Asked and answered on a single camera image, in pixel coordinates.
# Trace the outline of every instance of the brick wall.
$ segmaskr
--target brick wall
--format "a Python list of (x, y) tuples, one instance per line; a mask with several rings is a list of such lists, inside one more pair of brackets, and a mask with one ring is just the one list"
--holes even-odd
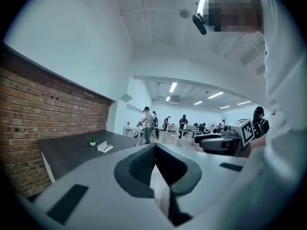
[(0, 162), (18, 194), (50, 185), (39, 138), (106, 129), (110, 100), (3, 48), (0, 56)]

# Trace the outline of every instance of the man in white shirt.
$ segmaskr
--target man in white shirt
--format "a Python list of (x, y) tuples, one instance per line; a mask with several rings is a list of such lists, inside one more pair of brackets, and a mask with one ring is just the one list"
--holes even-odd
[(275, 119), (248, 149), (270, 147), (273, 138), (306, 128), (306, 44), (284, 5), (279, 0), (206, 0), (203, 18), (209, 31), (264, 35), (266, 95)]
[(141, 121), (141, 123), (144, 123), (145, 121), (147, 121), (146, 123), (146, 127), (145, 127), (145, 140), (146, 140), (146, 143), (145, 144), (150, 144), (150, 134), (151, 132), (154, 130), (154, 117), (153, 115), (149, 112), (149, 107), (146, 106), (144, 108), (144, 111), (146, 113), (145, 115), (145, 118)]

